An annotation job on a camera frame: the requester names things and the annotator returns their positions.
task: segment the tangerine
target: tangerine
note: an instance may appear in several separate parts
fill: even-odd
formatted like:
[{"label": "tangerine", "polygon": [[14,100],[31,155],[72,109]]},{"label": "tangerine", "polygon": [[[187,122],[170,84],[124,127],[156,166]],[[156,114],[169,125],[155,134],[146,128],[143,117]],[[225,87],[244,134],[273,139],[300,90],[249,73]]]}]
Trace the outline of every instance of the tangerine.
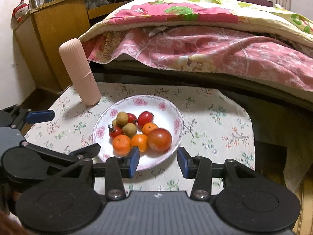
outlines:
[{"label": "tangerine", "polygon": [[119,155],[127,155],[131,150],[130,138],[123,134],[116,136],[112,145],[114,151]]},{"label": "tangerine", "polygon": [[144,135],[147,135],[148,136],[148,134],[151,132],[151,131],[153,131],[154,129],[157,129],[157,128],[159,128],[156,124],[154,124],[154,123],[146,123],[144,126],[143,126],[143,128],[142,128],[142,133],[144,134]]},{"label": "tangerine", "polygon": [[137,134],[131,139],[131,148],[139,147],[140,152],[145,152],[148,148],[147,136],[144,134]]}]

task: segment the wooden cabinet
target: wooden cabinet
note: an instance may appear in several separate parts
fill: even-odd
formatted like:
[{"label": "wooden cabinet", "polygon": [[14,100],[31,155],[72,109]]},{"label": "wooden cabinet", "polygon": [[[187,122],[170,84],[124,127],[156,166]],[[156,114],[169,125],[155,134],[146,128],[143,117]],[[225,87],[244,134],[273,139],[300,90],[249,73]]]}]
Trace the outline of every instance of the wooden cabinet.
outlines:
[{"label": "wooden cabinet", "polygon": [[87,10],[85,0],[56,0],[31,10],[14,34],[38,88],[60,92],[72,82],[58,49],[131,0]]}]

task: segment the tablecloth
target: tablecloth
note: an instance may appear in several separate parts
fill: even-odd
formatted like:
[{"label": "tablecloth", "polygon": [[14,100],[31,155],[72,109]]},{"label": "tablecloth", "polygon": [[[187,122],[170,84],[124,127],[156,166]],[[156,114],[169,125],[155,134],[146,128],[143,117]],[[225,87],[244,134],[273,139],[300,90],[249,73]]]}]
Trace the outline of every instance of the tablecloth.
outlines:
[{"label": "tablecloth", "polygon": [[[255,168],[254,136],[248,113],[216,89],[189,86],[126,85],[98,83],[100,102],[93,107],[82,104],[71,86],[51,106],[53,121],[35,124],[25,135],[28,142],[69,154],[92,144],[94,125],[101,114],[115,102],[128,96],[150,94],[170,100],[181,111],[185,131],[181,141],[191,156],[201,155],[214,163],[235,159]],[[105,178],[96,178],[94,189],[104,194]],[[136,172],[124,179],[125,190],[174,191],[190,194],[193,180],[185,180],[176,154],[153,169]],[[223,189],[222,179],[213,178],[212,194]]]}]

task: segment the white wall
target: white wall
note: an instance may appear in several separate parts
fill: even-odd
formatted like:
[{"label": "white wall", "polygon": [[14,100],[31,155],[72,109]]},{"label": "white wall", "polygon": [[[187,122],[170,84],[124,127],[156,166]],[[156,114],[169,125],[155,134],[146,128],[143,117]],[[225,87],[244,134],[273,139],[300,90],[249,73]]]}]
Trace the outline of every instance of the white wall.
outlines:
[{"label": "white wall", "polygon": [[291,11],[313,20],[313,0],[291,0]]},{"label": "white wall", "polygon": [[35,90],[35,82],[12,32],[16,25],[16,21],[11,21],[12,11],[19,2],[0,0],[0,110],[22,103]]}]

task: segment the blanket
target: blanket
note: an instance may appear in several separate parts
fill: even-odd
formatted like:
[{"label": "blanket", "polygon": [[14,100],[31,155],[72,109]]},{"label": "blanket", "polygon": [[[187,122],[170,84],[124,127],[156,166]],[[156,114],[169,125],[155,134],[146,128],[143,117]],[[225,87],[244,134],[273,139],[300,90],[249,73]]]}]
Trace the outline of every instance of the blanket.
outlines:
[{"label": "blanket", "polygon": [[107,32],[83,43],[88,60],[128,55],[144,65],[226,73],[313,91],[313,59],[276,39],[208,26],[181,26],[149,37],[143,28]]},{"label": "blanket", "polygon": [[[150,36],[147,26],[168,28]],[[97,63],[127,54],[158,69],[226,73],[313,91],[312,26],[290,11],[237,0],[135,0],[80,40]]]},{"label": "blanket", "polygon": [[313,22],[281,8],[237,0],[134,0],[110,13],[79,39],[85,42],[108,31],[145,26],[217,26],[277,34],[313,48]]}]

